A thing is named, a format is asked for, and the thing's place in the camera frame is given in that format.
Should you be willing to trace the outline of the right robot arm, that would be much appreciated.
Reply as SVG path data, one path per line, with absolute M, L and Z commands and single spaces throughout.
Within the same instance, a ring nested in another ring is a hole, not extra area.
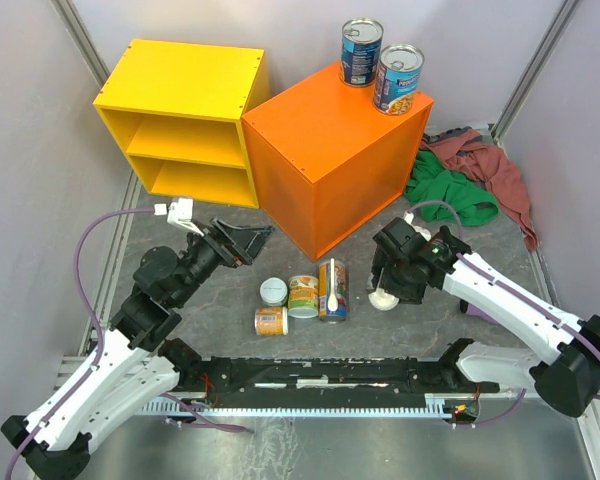
M 419 304 L 427 288 L 457 297 L 514 334 L 524 348 L 471 342 L 442 362 L 440 382 L 461 391 L 492 382 L 537 393 L 554 410 L 581 416 L 600 398 L 600 316 L 583 320 L 553 306 L 489 265 L 443 226 L 426 235 L 396 217 L 373 237 L 371 291 Z

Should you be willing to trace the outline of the yellow soup can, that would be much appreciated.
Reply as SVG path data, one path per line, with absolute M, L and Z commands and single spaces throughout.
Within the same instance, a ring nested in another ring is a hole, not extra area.
M 379 311 L 390 311 L 399 304 L 399 299 L 387 293 L 383 288 L 377 288 L 368 294 L 370 304 Z

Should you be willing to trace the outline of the blue Progresso soup can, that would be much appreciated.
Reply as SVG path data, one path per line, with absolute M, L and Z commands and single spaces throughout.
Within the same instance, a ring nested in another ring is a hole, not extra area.
M 424 60 L 422 51 L 409 44 L 392 44 L 381 51 L 373 96 L 379 111 L 402 115 L 412 108 Z

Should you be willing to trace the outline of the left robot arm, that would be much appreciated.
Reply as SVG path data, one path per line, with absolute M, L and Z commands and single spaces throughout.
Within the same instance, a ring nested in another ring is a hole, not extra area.
M 180 309 L 220 266 L 250 265 L 272 226 L 237 227 L 219 219 L 196 223 L 187 247 L 148 250 L 130 295 L 95 349 L 69 379 L 27 416 L 12 415 L 1 431 L 40 479 L 75 479 L 101 444 L 146 403 L 189 390 L 201 378 L 200 356 L 179 339 Z

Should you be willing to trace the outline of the dark blue soup can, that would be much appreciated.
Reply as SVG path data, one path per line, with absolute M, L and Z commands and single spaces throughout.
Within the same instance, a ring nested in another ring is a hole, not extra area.
M 355 18 L 342 26 L 341 80 L 352 87 L 366 87 L 375 81 L 384 28 L 370 18 Z

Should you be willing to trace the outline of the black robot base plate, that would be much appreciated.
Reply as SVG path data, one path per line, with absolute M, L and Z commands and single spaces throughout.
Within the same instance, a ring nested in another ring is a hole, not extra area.
M 473 397 L 498 393 L 477 384 L 451 362 L 411 357 L 381 359 L 273 359 L 212 357 L 176 374 L 168 390 L 216 408 L 422 408 L 425 396 Z

